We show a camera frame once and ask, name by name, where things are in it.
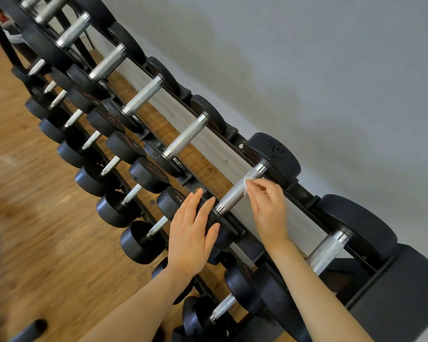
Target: hand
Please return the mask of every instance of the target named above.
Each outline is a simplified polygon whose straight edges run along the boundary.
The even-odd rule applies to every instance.
[[[287,212],[282,188],[266,179],[246,180],[257,232],[268,250],[288,242]]]
[[[215,203],[212,197],[206,201],[197,214],[197,206],[203,190],[190,193],[171,221],[168,246],[168,268],[182,269],[191,279],[198,274],[206,262],[219,233],[215,223],[205,236],[208,214]]]

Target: white wall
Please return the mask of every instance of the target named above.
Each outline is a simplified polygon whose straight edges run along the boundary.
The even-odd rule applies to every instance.
[[[291,149],[304,187],[367,207],[428,257],[428,0],[104,2],[246,138]]]

